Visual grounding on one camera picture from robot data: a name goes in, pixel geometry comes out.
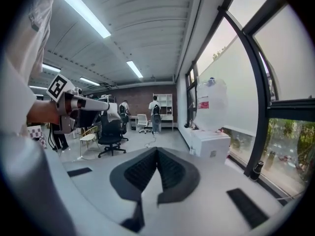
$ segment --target backpack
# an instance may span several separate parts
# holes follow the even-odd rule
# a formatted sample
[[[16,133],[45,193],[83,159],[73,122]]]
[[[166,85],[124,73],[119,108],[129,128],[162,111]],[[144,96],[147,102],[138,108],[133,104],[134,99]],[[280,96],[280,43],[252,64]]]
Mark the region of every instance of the backpack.
[[[120,107],[119,107],[119,113],[120,113],[120,114],[125,114],[125,113],[126,113],[125,107],[124,107],[123,105],[120,105]]]
[[[156,105],[154,106],[154,108],[153,108],[153,114],[154,114],[154,115],[159,115],[159,106],[158,106],[158,104],[156,104]]]

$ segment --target gray floor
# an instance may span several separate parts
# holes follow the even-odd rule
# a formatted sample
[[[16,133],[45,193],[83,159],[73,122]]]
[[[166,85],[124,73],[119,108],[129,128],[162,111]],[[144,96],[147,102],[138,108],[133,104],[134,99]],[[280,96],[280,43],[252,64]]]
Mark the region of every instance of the gray floor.
[[[42,127],[45,140],[48,142],[49,130],[44,129]],[[66,150],[59,150],[58,154],[60,155],[60,160],[62,162],[71,162],[77,160],[83,160],[80,158],[80,142],[79,142],[79,135],[76,135],[76,139],[73,138],[72,134],[65,135],[69,148]],[[177,129],[174,129],[172,132],[171,129],[163,129],[160,134],[156,134],[156,141],[152,135],[152,133],[139,133],[135,130],[128,131],[124,137],[128,138],[129,141],[123,140],[121,148],[125,149],[128,152],[135,151],[141,148],[145,148],[145,146],[150,147],[165,147],[165,148],[172,148],[179,151],[183,151],[188,153],[188,147],[185,144],[181,134]],[[99,145],[101,151],[104,150],[104,145]],[[47,144],[47,150],[51,151],[52,153],[56,153],[51,149],[51,147]],[[85,143],[81,144],[81,155],[85,159],[97,159],[98,154],[100,153],[99,148],[97,147],[96,143],[89,143],[89,151]],[[121,151],[114,151],[114,156],[122,153]],[[111,156],[110,153],[105,153],[102,157]]]

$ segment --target ceiling light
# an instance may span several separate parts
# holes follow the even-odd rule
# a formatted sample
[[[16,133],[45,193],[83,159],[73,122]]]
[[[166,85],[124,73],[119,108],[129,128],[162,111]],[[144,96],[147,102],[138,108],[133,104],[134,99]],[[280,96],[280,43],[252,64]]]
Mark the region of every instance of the ceiling light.
[[[91,84],[93,84],[93,85],[95,85],[95,86],[100,86],[99,83],[96,83],[96,82],[94,82],[94,81],[90,81],[90,80],[88,80],[88,79],[86,79],[86,78],[83,78],[83,77],[81,77],[80,80],[81,80],[81,81],[88,82],[88,83],[91,83]]]
[[[61,69],[55,68],[51,65],[43,64],[43,68],[59,73]]]
[[[110,36],[109,31],[82,2],[82,0],[65,0],[76,12],[78,12],[103,38]]]
[[[138,68],[132,61],[128,61],[127,64],[128,66],[130,66],[133,72],[138,76],[138,78],[143,78],[142,74],[140,73],[140,71],[138,70]]]
[[[42,90],[47,90],[47,88],[42,88],[42,87],[36,87],[36,86],[30,86],[32,89],[42,89]]]

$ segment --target ceiling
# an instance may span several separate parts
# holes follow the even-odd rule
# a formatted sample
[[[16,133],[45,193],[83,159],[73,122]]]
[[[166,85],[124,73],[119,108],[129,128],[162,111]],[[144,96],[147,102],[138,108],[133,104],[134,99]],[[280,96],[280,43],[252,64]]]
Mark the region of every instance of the ceiling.
[[[111,33],[103,39],[64,0],[54,0],[44,63],[60,68],[83,92],[143,82],[174,83],[185,52],[193,0],[82,0]],[[129,68],[132,60],[143,80]],[[44,69],[30,85],[48,87],[55,72]],[[80,81],[85,77],[101,87]]]

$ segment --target black office chair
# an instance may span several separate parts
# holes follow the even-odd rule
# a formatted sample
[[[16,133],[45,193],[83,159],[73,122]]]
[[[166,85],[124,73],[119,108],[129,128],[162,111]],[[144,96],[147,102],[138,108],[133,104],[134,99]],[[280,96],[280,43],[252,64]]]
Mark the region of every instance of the black office chair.
[[[126,153],[125,149],[120,148],[120,142],[123,137],[121,131],[121,121],[113,120],[108,122],[107,116],[101,116],[100,118],[102,123],[102,136],[98,140],[98,143],[102,145],[109,145],[109,147],[105,147],[104,151],[98,154],[98,157],[100,158],[100,155],[109,151],[112,151],[113,156],[114,150]]]
[[[128,116],[126,114],[120,114],[120,118],[122,120],[122,127],[121,127],[122,139],[129,141],[128,138],[123,136],[125,133],[127,133]]]

